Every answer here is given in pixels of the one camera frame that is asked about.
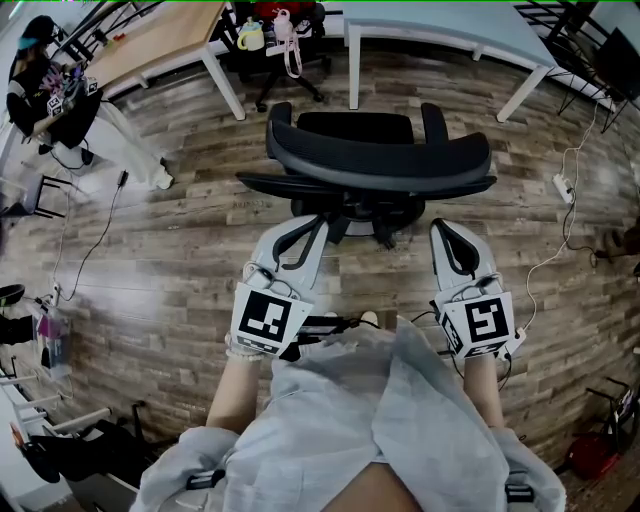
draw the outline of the chair armrest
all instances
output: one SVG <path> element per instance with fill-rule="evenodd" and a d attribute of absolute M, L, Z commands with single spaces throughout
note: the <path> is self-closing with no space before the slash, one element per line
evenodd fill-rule
<path fill-rule="evenodd" d="M 424 137 L 427 144 L 441 144 L 449 140 L 447 124 L 444 115 L 433 103 L 420 105 L 422 111 L 422 124 L 424 125 Z"/>
<path fill-rule="evenodd" d="M 276 103 L 273 107 L 271 107 L 271 112 L 269 112 L 269 119 L 267 121 L 267 156 L 272 160 L 275 160 L 276 157 L 273 154 L 273 150 L 271 149 L 271 123 L 272 121 L 282 121 L 287 125 L 291 125 L 291 113 L 293 111 L 293 107 L 291 103 L 288 101 L 284 101 L 282 103 Z"/>

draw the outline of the power strip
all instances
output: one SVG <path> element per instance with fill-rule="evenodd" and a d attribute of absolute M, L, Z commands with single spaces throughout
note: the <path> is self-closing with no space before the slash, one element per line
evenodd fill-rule
<path fill-rule="evenodd" d="M 562 200 L 569 205 L 573 203 L 573 188 L 571 187 L 571 182 L 568 179 L 563 178 L 560 174 L 556 174 L 552 181 L 558 190 L 560 197 L 562 197 Z"/>

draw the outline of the cable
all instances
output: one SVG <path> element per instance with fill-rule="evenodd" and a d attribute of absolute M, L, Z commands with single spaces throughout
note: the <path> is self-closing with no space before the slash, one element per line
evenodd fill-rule
<path fill-rule="evenodd" d="M 71 179 L 71 186 L 74 187 L 73 177 L 69 176 L 69 178 Z M 77 190 L 78 189 L 74 187 L 74 194 L 73 194 L 74 199 L 75 199 L 75 195 L 76 195 Z M 67 214 L 65 215 L 65 218 L 64 218 L 64 227 L 62 228 L 62 235 L 60 235 L 60 246 L 59 246 L 59 249 L 58 249 L 58 259 L 56 260 L 56 264 L 53 267 L 53 273 L 51 274 L 51 281 L 52 281 L 52 283 L 50 283 L 51 285 L 53 285 L 53 283 L 56 282 L 56 270 L 58 270 L 58 265 L 60 264 L 60 258 L 62 258 L 62 245 L 64 244 L 64 234 L 67 231 L 67 225 L 69 224 L 69 217 L 71 216 L 70 200 L 71 200 L 71 190 L 68 189 L 67 190 Z"/>
<path fill-rule="evenodd" d="M 453 367 L 456 369 L 457 374 L 460 375 L 460 378 L 462 380 L 464 380 L 464 375 L 462 375 L 462 373 L 460 373 L 460 370 L 458 369 L 458 364 L 456 363 L 456 358 L 453 357 L 453 350 L 449 350 L 449 356 L 451 356 L 451 362 L 453 363 Z"/>
<path fill-rule="evenodd" d="M 66 399 L 66 400 L 73 400 L 73 382 L 71 382 L 71 377 L 69 377 L 69 375 L 67 375 L 67 379 L 69 380 L 69 389 L 71 390 L 71 396 L 69 395 L 65 395 L 62 391 L 58 390 L 58 394 Z"/>
<path fill-rule="evenodd" d="M 376 325 L 373 322 L 369 322 L 368 320 L 362 320 L 361 318 L 352 318 L 351 320 L 349 320 L 349 325 L 347 325 L 346 327 L 343 327 L 342 325 L 338 325 L 328 334 L 328 336 L 331 336 L 332 334 L 340 334 L 341 332 L 344 332 L 347 329 L 355 329 L 360 324 L 367 324 L 367 325 L 370 325 L 371 327 L 375 327 L 376 329 L 380 329 L 379 325 Z"/>
<path fill-rule="evenodd" d="M 502 383 L 502 386 L 500 386 L 500 388 L 498 389 L 498 392 L 502 391 L 502 388 L 507 385 L 507 382 L 509 382 L 509 377 L 511 377 L 512 358 L 508 350 L 507 350 L 507 353 L 505 354 L 505 357 L 507 358 L 507 361 L 509 361 L 509 369 L 507 370 L 507 373 L 504 374 L 504 377 L 502 377 L 501 379 L 501 381 L 503 380 L 504 382 Z"/>
<path fill-rule="evenodd" d="M 428 315 L 428 314 L 435 315 L 436 312 L 435 311 L 425 311 L 424 313 L 420 313 L 417 317 L 415 317 L 413 320 L 411 320 L 411 323 L 412 324 L 416 323 L 416 320 L 418 320 L 419 318 L 422 318 L 424 315 Z"/>
<path fill-rule="evenodd" d="M 84 143 L 87 145 L 87 151 L 89 151 L 89 143 L 87 142 L 87 139 L 82 139 L 84 141 Z M 60 160 L 58 160 L 58 157 L 56 156 L 56 154 L 53 152 L 53 148 L 51 148 L 51 151 L 49 151 L 49 153 L 51 154 L 51 156 L 53 157 L 53 159 L 58 162 L 62 167 L 64 167 L 67 171 L 71 172 L 71 174 L 73 174 L 76 177 L 79 177 L 77 174 L 75 174 L 72 171 L 79 171 L 80 169 L 82 169 L 86 164 L 84 163 L 84 161 L 82 162 L 82 165 L 80 167 L 67 167 L 66 165 L 64 165 Z"/>
<path fill-rule="evenodd" d="M 76 284 L 73 286 L 73 291 L 71 292 L 71 295 L 69 296 L 69 298 L 67 298 L 64 295 L 62 295 L 62 292 L 60 292 L 60 297 L 67 302 L 71 301 L 71 299 L 73 299 L 73 296 L 76 294 L 76 289 L 78 288 L 78 282 L 80 281 L 80 274 L 82 274 L 82 269 L 84 267 L 84 264 L 86 263 L 87 259 L 89 259 L 89 256 L 91 256 L 91 253 L 94 251 L 94 249 L 98 247 L 100 243 L 102 243 L 102 239 L 107 234 L 109 226 L 111 225 L 111 219 L 113 218 L 113 208 L 115 207 L 115 204 L 116 204 L 116 198 L 118 197 L 118 192 L 120 192 L 121 188 L 122 186 L 120 185 L 120 183 L 118 183 L 118 188 L 116 189 L 116 193 L 113 194 L 113 201 L 111 201 L 111 209 L 109 210 L 109 220 L 107 221 L 107 225 L 105 226 L 104 231 L 100 235 L 100 238 L 98 239 L 98 241 L 94 244 L 94 246 L 91 249 L 89 249 L 89 252 L 82 260 L 82 263 L 80 264 L 80 269 L 78 270 L 78 277 L 76 277 Z"/>
<path fill-rule="evenodd" d="M 523 328 L 524 331 L 526 331 L 529 328 L 529 326 L 531 325 L 531 323 L 533 322 L 533 320 L 536 317 L 536 313 L 538 312 L 538 303 L 536 302 L 536 299 L 533 297 L 533 295 L 531 294 L 531 290 L 529 289 L 529 281 L 531 279 L 531 273 L 535 269 L 540 268 L 543 265 L 546 265 L 550 261 L 553 261 L 558 256 L 560 256 L 560 253 L 562 252 L 562 250 L 569 243 L 569 238 L 571 238 L 571 228 L 573 228 L 573 224 L 574 224 L 574 222 L 576 220 L 576 213 L 578 211 L 578 206 L 577 206 L 577 198 L 578 198 L 578 196 L 577 196 L 576 190 L 578 189 L 578 178 L 580 177 L 580 165 L 579 165 L 580 150 L 582 149 L 582 146 L 587 141 L 587 138 L 589 137 L 589 134 L 591 133 L 591 129 L 593 128 L 593 125 L 596 122 L 596 114 L 597 113 L 598 113 L 598 102 L 596 101 L 596 106 L 593 109 L 593 119 L 591 120 L 591 124 L 589 125 L 589 127 L 584 132 L 584 135 L 582 137 L 582 142 L 580 143 L 580 145 L 577 148 L 567 148 L 565 150 L 564 154 L 562 155 L 562 171 L 561 171 L 560 174 L 561 174 L 561 176 L 564 176 L 564 159 L 565 159 L 565 155 L 567 154 L 567 151 L 574 150 L 575 153 L 576 153 L 576 180 L 575 180 L 575 182 L 573 184 L 573 187 L 572 187 L 572 189 L 573 189 L 573 201 L 571 202 L 571 208 L 569 208 L 569 213 L 567 214 L 567 216 L 568 216 L 569 214 L 571 214 L 571 211 L 573 210 L 573 216 L 571 217 L 571 223 L 569 224 L 569 230 L 568 230 L 566 236 L 565 236 L 565 233 L 564 233 L 565 223 L 563 223 L 562 236 L 564 238 L 564 241 L 562 242 L 562 245 L 560 246 L 560 248 L 550 258 L 547 258 L 542 263 L 538 263 L 537 265 L 534 265 L 533 267 L 531 267 L 531 269 L 529 270 L 529 273 L 527 274 L 527 281 L 526 281 L 527 295 L 529 295 L 529 298 L 531 299 L 531 302 L 533 302 L 533 313 L 531 314 L 531 318 L 529 318 L 529 321 L 527 322 L 527 324 L 524 326 L 524 328 Z"/>
<path fill-rule="evenodd" d="M 582 245 L 580 247 L 572 247 L 569 244 L 569 237 L 565 234 L 565 230 L 566 230 L 566 226 L 567 226 L 567 219 L 569 218 L 569 215 L 571 215 L 571 212 L 574 210 L 575 205 L 576 205 L 576 201 L 578 200 L 578 196 L 577 193 L 574 189 L 573 191 L 573 202 L 571 203 L 571 208 L 569 208 L 569 211 L 567 212 L 567 214 L 564 216 L 564 220 L 562 221 L 562 238 L 564 238 L 564 241 L 567 245 L 567 249 L 569 249 L 570 251 L 590 251 L 591 254 L 589 255 L 589 263 L 591 264 L 591 268 L 596 268 L 598 266 L 598 256 L 596 255 L 596 251 L 593 247 L 589 246 L 589 245 Z"/>

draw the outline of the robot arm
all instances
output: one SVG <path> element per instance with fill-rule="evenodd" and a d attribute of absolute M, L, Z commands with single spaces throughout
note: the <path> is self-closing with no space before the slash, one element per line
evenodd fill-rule
<path fill-rule="evenodd" d="M 511 293 L 502 288 L 491 249 L 464 226 L 444 219 L 433 221 L 429 235 L 440 288 L 433 304 L 454 357 L 510 358 L 526 336 L 515 329 Z"/>
<path fill-rule="evenodd" d="M 308 215 L 283 222 L 260 237 L 236 287 L 234 342 L 282 357 L 311 325 L 312 319 L 307 326 L 305 321 L 314 307 L 312 288 L 328 232 L 323 217 Z M 282 254 L 307 234 L 299 260 L 282 263 Z M 432 304 L 454 357 L 497 353 L 508 359 L 525 335 L 514 327 L 511 293 L 502 288 L 491 249 L 470 230 L 444 219 L 433 221 L 430 238 L 440 288 Z"/>
<path fill-rule="evenodd" d="M 329 229 L 323 217 L 296 217 L 264 233 L 238 283 L 231 320 L 234 342 L 281 356 L 313 310 L 313 285 Z M 280 256 L 309 234 L 296 263 Z"/>

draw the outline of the black cable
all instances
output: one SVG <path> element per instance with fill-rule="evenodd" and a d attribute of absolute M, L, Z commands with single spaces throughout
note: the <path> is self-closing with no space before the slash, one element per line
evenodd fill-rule
<path fill-rule="evenodd" d="M 347 325 L 346 327 L 343 327 L 342 325 L 338 325 L 337 327 L 335 327 L 328 334 L 328 336 L 331 336 L 332 334 L 340 334 L 340 333 L 346 331 L 347 329 L 355 329 L 360 324 L 368 324 L 371 327 L 375 327 L 376 329 L 380 329 L 380 326 L 374 324 L 373 322 L 369 322 L 368 320 L 362 320 L 361 318 L 353 318 L 353 319 L 349 320 L 349 325 Z"/>
<path fill-rule="evenodd" d="M 453 357 L 453 350 L 449 350 L 449 355 L 451 356 L 451 362 L 453 363 L 453 367 L 456 369 L 456 372 L 458 373 L 458 375 L 460 375 L 460 378 L 464 380 L 464 375 L 460 373 L 460 370 L 458 369 L 458 364 L 456 363 L 456 359 L 455 357 Z"/>
<path fill-rule="evenodd" d="M 87 145 L 87 151 L 89 151 L 89 143 L 87 142 L 87 139 L 85 138 L 85 139 L 82 139 L 82 140 Z M 79 171 L 80 169 L 82 169 L 85 166 L 85 164 L 83 162 L 80 167 L 67 167 L 60 160 L 58 160 L 58 157 L 53 152 L 53 148 L 51 148 L 51 151 L 49 151 L 49 154 L 51 154 L 51 156 L 53 157 L 53 159 L 56 162 L 58 162 L 62 167 L 64 167 L 67 171 L 69 171 L 71 174 L 73 174 L 76 178 L 78 178 L 79 176 L 76 173 L 74 173 L 73 171 Z"/>
<path fill-rule="evenodd" d="M 505 357 L 507 358 L 507 361 L 509 361 L 509 369 L 507 370 L 507 373 L 505 373 L 504 377 L 502 378 L 504 382 L 502 383 L 502 386 L 500 386 L 500 388 L 498 389 L 498 392 L 502 391 L 502 388 L 507 385 L 507 382 L 509 382 L 509 377 L 511 377 L 512 358 L 509 351 L 507 351 Z"/>
<path fill-rule="evenodd" d="M 567 233 L 566 233 L 567 219 L 569 218 L 569 215 L 571 215 L 574 208 L 576 207 L 577 200 L 578 200 L 578 194 L 574 189 L 573 201 L 571 202 L 571 207 L 569 208 L 569 211 L 564 216 L 564 220 L 562 221 L 562 238 L 564 238 L 564 242 L 565 242 L 565 245 L 567 246 L 567 249 L 571 251 L 590 251 L 591 254 L 589 255 L 589 264 L 591 265 L 591 268 L 596 268 L 598 266 L 598 256 L 596 255 L 595 249 L 589 245 L 582 245 L 580 247 L 571 247 L 571 244 L 569 243 L 569 237 L 567 236 Z"/>
<path fill-rule="evenodd" d="M 436 312 L 435 311 L 425 311 L 424 313 L 420 313 L 417 317 L 415 317 L 413 320 L 411 320 L 411 323 L 415 323 L 416 320 L 418 320 L 419 318 L 422 318 L 424 315 L 428 315 L 429 313 L 431 313 L 432 315 L 435 315 Z"/>
<path fill-rule="evenodd" d="M 86 263 L 89 256 L 91 256 L 91 253 L 93 252 L 93 250 L 102 243 L 102 239 L 107 234 L 107 230 L 111 225 L 111 219 L 113 218 L 113 208 L 115 207 L 115 204 L 116 204 L 116 198 L 118 197 L 118 192 L 120 192 L 121 188 L 122 187 L 120 186 L 120 184 L 118 184 L 116 193 L 113 195 L 113 201 L 111 201 L 111 210 L 109 211 L 109 220 L 107 221 L 107 225 L 105 226 L 104 231 L 102 232 L 102 235 L 100 235 L 100 238 L 98 239 L 98 241 L 95 243 L 95 245 L 91 249 L 89 249 L 89 252 L 82 260 L 82 263 L 80 264 L 80 269 L 78 270 L 78 277 L 76 277 L 76 284 L 73 286 L 73 291 L 71 292 L 71 295 L 67 299 L 64 295 L 62 295 L 62 292 L 60 292 L 60 297 L 67 302 L 70 302 L 71 299 L 73 299 L 73 296 L 76 294 L 76 289 L 78 288 L 78 282 L 80 281 L 80 274 L 82 274 L 82 268 L 84 267 L 84 264 Z"/>

